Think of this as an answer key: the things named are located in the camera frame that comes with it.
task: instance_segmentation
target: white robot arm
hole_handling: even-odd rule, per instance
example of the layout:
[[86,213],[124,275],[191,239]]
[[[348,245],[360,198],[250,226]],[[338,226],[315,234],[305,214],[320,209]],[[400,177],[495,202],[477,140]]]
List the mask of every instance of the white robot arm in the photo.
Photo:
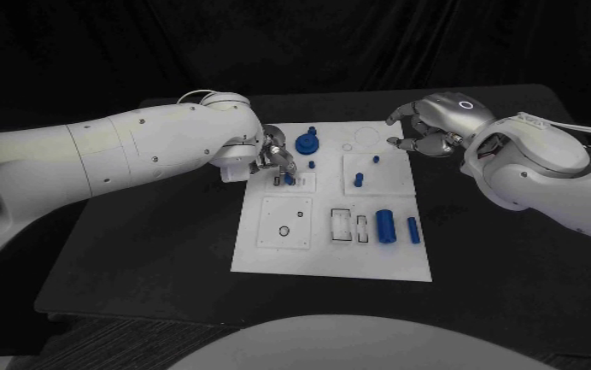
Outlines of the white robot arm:
[[0,248],[63,205],[206,163],[220,168],[223,182],[246,180],[259,168],[295,173],[281,130],[260,126],[249,100],[235,93],[0,133]]
[[508,210],[533,208],[569,229],[591,235],[591,169],[583,145],[557,124],[526,113],[497,120],[459,93],[426,96],[396,108],[386,123],[412,115],[422,138],[389,138],[399,149],[448,156],[465,148],[461,172],[487,198]]

